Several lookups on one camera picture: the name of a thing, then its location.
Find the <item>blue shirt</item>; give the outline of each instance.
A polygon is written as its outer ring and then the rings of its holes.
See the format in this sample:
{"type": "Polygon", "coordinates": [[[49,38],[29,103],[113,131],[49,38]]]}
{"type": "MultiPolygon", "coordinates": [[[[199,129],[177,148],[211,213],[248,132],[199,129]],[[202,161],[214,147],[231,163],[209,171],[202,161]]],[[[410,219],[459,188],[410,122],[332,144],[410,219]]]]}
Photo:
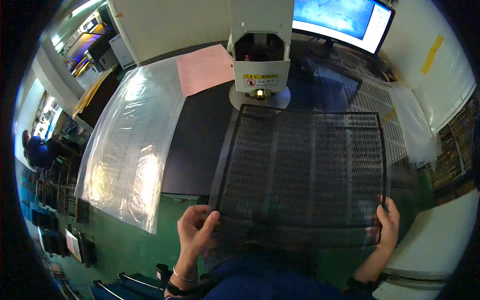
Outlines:
{"type": "Polygon", "coordinates": [[[32,167],[50,168],[53,164],[53,154],[42,143],[40,136],[33,136],[26,146],[28,162],[32,167]]]}
{"type": "MultiPolygon", "coordinates": [[[[362,296],[363,293],[342,293],[327,283],[306,277],[287,266],[275,266],[268,259],[256,255],[221,263],[211,274],[221,281],[203,300],[373,299],[371,292],[366,297],[362,296]]],[[[174,297],[166,299],[179,300],[174,297]]]]}

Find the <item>computer monitor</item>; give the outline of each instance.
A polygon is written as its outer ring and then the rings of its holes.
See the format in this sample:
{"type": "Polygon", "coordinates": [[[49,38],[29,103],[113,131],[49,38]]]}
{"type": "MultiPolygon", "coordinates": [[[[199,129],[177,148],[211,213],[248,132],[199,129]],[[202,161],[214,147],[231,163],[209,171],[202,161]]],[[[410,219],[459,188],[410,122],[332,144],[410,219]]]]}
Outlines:
{"type": "Polygon", "coordinates": [[[394,15],[376,0],[295,0],[292,29],[377,54],[394,15]]]}

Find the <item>black tray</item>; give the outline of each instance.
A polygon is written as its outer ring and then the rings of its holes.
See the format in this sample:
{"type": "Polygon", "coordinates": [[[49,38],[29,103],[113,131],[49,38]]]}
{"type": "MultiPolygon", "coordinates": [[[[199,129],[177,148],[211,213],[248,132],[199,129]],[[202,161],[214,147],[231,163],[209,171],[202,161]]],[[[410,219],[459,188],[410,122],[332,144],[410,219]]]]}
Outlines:
{"type": "Polygon", "coordinates": [[[242,105],[209,205],[222,239],[358,247],[379,241],[385,190],[377,113],[242,105]]]}

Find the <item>hand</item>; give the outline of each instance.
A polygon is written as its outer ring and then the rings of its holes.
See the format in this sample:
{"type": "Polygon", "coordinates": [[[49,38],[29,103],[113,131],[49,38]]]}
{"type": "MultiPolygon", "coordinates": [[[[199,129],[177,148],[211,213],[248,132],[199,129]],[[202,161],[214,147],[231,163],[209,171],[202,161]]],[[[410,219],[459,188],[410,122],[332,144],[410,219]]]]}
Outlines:
{"type": "Polygon", "coordinates": [[[385,205],[387,206],[388,214],[385,212],[382,205],[377,207],[377,216],[382,223],[380,243],[378,244],[377,248],[391,251],[395,248],[396,241],[398,239],[400,214],[398,213],[395,203],[391,198],[387,197],[385,199],[385,205]]]}
{"type": "Polygon", "coordinates": [[[220,213],[211,210],[208,205],[190,206],[178,220],[181,256],[196,260],[214,244],[211,233],[220,219],[220,213]]]}

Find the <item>black tabletop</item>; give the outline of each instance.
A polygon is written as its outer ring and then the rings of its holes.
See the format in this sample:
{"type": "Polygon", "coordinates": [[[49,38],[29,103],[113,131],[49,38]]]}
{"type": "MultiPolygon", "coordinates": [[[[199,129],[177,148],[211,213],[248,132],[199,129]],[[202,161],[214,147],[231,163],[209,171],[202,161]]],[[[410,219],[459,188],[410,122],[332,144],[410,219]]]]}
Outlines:
{"type": "MultiPolygon", "coordinates": [[[[226,47],[226,41],[197,45],[162,54],[140,65],[219,43],[226,47]]],[[[346,110],[348,103],[338,101],[341,86],[325,77],[307,76],[299,70],[295,59],[307,56],[308,46],[309,44],[305,42],[292,41],[290,55],[292,63],[287,83],[291,101],[287,108],[346,110]]],[[[315,57],[313,59],[316,59],[315,63],[328,64],[327,61],[318,61],[315,57]]],[[[336,72],[341,74],[342,70],[336,70],[336,72]]],[[[360,79],[351,79],[361,84],[360,79]]],[[[163,193],[210,194],[225,133],[234,111],[228,97],[228,91],[233,83],[230,81],[214,86],[186,98],[165,164],[162,180],[163,193]]]]}

